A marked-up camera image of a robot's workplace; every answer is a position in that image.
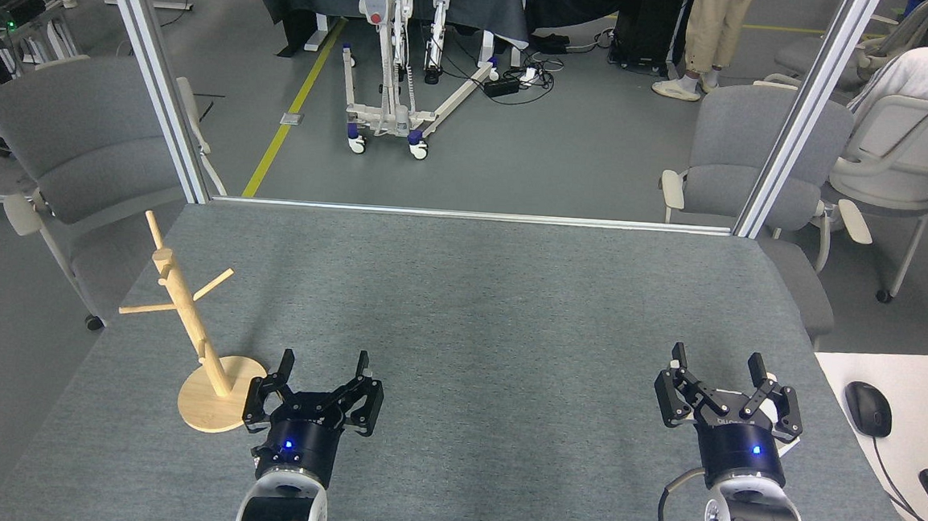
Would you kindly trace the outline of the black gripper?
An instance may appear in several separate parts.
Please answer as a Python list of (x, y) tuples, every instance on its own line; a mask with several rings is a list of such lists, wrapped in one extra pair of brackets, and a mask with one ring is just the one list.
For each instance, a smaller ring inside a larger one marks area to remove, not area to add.
[(699, 451), (705, 469), (705, 488), (733, 476), (764, 477), (779, 486), (786, 479), (776, 448), (776, 440), (792, 443), (803, 434), (800, 407), (794, 388), (783, 386), (767, 373), (761, 353), (754, 352), (748, 368), (754, 393), (741, 407), (741, 419), (752, 420), (766, 400), (775, 405), (776, 416), (757, 422), (712, 422), (731, 412), (725, 392), (708, 386), (687, 369), (686, 345), (675, 343), (671, 362), (653, 386), (657, 394), (663, 423), (670, 428), (689, 421), (700, 425)]
[[(257, 478), (276, 466), (302, 468), (322, 486), (330, 485), (343, 426), (358, 427), (359, 435), (371, 436), (382, 409), (384, 387), (373, 377), (368, 356), (360, 350), (354, 378), (330, 392), (324, 405), (288, 386), (295, 363), (293, 349), (285, 350), (272, 374), (250, 380), (244, 426), (254, 434), (270, 428), (266, 442), (257, 447)], [(268, 416), (265, 400), (271, 395), (279, 395), (281, 404)]]

